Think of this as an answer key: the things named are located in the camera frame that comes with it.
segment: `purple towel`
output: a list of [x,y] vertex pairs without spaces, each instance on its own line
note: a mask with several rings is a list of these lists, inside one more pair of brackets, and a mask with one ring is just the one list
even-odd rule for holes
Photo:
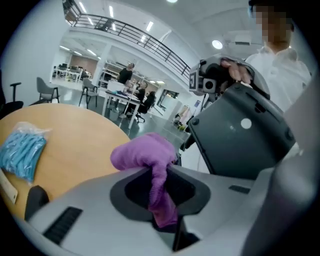
[[111,153],[111,163],[124,171],[135,167],[152,168],[152,187],[148,210],[159,228],[177,223],[177,208],[164,188],[167,166],[176,158],[174,146],[155,132],[146,133],[118,146]]

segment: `ceiling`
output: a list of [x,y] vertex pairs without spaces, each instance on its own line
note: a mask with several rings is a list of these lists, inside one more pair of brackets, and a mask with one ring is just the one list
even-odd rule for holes
[[[263,45],[261,32],[254,20],[248,16],[248,0],[178,0],[174,4],[166,0],[81,1],[88,14],[106,17],[110,16],[109,6],[112,6],[115,19],[141,30],[145,30],[149,21],[152,21],[154,25],[149,34],[157,39],[172,30],[188,44],[188,38],[184,38],[181,32],[187,30],[188,33],[189,30],[192,38],[201,41],[201,45],[195,44],[196,47],[193,47],[189,44],[189,46],[193,50],[201,48],[206,56],[226,53],[247,58]],[[169,24],[172,16],[182,21],[179,27]],[[250,45],[236,45],[237,38],[249,42]],[[212,46],[213,40],[221,41],[223,49],[215,49]]]
[[[97,61],[99,60],[98,57],[101,56],[104,48],[106,47],[106,44],[102,42],[84,38],[70,38],[68,36],[63,37],[60,45],[82,54],[82,57],[94,59]],[[96,56],[93,56],[90,52],[87,51],[87,49],[93,51]],[[149,81],[164,81],[164,86],[168,90],[177,93],[186,92],[185,89],[181,88],[181,86],[178,83],[174,82],[168,75],[130,52],[112,46],[107,60],[113,63],[120,63],[124,66],[127,66],[128,63],[134,63],[134,71],[138,72],[142,77],[146,77]]]
[[161,21],[156,20],[151,15],[115,1],[75,0],[75,2],[78,4],[81,12],[83,11],[79,2],[84,5],[87,14],[99,15],[108,18],[110,18],[109,6],[112,6],[114,19],[128,23],[142,31],[146,31],[149,22],[153,22],[150,31],[146,32],[158,40],[170,30],[168,26],[164,25]]

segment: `round table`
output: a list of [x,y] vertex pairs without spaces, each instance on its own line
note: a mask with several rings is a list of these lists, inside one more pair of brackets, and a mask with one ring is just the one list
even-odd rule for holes
[[18,191],[15,204],[2,188],[0,193],[9,211],[22,219],[31,186],[41,186],[52,200],[83,181],[112,174],[117,171],[110,162],[112,150],[130,141],[118,126],[100,114],[74,105],[46,103],[19,109],[0,120],[0,145],[17,122],[52,129],[32,185],[4,171]]

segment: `railing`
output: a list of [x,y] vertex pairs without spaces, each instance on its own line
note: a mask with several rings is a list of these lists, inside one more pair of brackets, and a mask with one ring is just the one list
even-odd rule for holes
[[76,6],[76,4],[70,4],[69,12],[67,13],[69,19],[65,16],[73,27],[100,30],[127,39],[153,53],[180,73],[183,78],[189,80],[190,67],[177,54],[153,36],[120,20],[83,14]]

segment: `black slot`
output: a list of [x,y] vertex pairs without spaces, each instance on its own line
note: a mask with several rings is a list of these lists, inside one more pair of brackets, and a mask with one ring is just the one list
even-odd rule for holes
[[59,245],[66,237],[71,227],[75,224],[83,210],[68,207],[64,212],[54,221],[54,223],[44,232],[44,236],[50,241]]
[[232,185],[229,187],[229,189],[233,191],[237,191],[242,194],[249,194],[250,192],[250,188],[239,186],[239,185]]

